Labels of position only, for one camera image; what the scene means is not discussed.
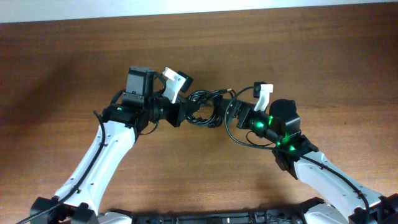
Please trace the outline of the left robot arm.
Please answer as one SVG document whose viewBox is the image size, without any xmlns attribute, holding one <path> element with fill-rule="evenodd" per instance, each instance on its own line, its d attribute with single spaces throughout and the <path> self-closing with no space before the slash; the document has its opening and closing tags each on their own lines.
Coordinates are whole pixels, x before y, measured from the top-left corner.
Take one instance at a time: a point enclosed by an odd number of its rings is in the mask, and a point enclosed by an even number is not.
<svg viewBox="0 0 398 224">
<path fill-rule="evenodd" d="M 101 215 L 103 194 L 122 158 L 136 143 L 147 125 L 164 119 L 178 127 L 199 109 L 179 95 L 193 79 L 166 68 L 158 73 L 131 66 L 127 84 L 96 117 L 98 131 L 90 148 L 69 179 L 51 199 L 39 197 L 23 223 L 132 223 L 133 215 L 113 210 Z"/>
</svg>

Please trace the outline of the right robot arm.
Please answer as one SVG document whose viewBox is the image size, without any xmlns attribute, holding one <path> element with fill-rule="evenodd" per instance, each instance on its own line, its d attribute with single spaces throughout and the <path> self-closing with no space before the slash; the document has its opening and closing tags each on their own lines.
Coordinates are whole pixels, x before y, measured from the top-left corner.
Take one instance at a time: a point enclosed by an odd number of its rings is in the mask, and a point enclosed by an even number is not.
<svg viewBox="0 0 398 224">
<path fill-rule="evenodd" d="M 290 219 L 299 218 L 303 223 L 397 223 L 397 194 L 386 197 L 337 168 L 302 134 L 295 101 L 270 101 L 273 88 L 264 82 L 250 86 L 255 104 L 239 100 L 240 94 L 233 92 L 224 121 L 228 127 L 229 121 L 237 119 L 239 129 L 268 140 L 268 145 L 247 146 L 270 150 L 281 170 L 321 195 L 301 203 Z"/>
</svg>

